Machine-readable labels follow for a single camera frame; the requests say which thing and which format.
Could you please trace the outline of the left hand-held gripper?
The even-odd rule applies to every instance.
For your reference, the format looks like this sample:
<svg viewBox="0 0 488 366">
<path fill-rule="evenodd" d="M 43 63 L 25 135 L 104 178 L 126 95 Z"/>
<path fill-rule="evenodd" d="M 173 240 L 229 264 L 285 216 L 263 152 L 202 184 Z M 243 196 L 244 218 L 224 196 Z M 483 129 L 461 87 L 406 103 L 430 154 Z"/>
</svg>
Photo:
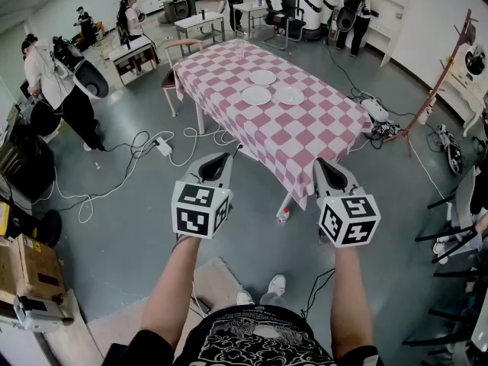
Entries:
<svg viewBox="0 0 488 366">
<path fill-rule="evenodd" d="M 192 162 L 172 195 L 172 230 L 212 239 L 228 218 L 233 192 L 233 156 L 218 152 Z"/>
</svg>

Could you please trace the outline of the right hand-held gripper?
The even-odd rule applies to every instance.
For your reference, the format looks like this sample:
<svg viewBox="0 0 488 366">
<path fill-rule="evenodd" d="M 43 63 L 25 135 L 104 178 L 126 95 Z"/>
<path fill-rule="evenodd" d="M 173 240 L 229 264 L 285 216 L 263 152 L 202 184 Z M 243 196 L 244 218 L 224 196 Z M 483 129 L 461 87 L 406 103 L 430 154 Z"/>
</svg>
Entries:
<svg viewBox="0 0 488 366">
<path fill-rule="evenodd" d="M 356 177 L 337 162 L 318 158 L 313 163 L 313 180 L 319 242 L 336 248 L 368 244 L 380 222 L 374 197 L 366 194 Z"/>
</svg>

